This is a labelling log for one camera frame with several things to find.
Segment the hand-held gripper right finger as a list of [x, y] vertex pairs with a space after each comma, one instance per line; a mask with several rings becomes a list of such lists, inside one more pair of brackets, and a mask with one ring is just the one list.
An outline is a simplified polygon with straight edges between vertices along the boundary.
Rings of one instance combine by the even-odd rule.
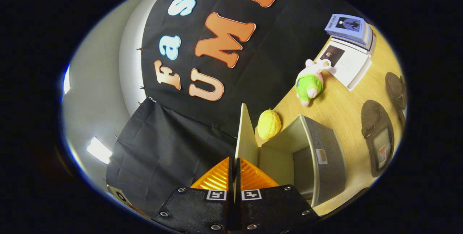
[[279, 185], [238, 158], [235, 229], [239, 234], [301, 234], [319, 221], [294, 185]]

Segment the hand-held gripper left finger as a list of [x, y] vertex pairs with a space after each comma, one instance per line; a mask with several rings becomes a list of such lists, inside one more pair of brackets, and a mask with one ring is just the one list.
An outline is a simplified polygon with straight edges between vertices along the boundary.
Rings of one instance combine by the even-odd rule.
[[232, 168], [230, 157], [225, 158], [189, 187], [177, 187], [152, 220], [175, 233], [228, 234]]

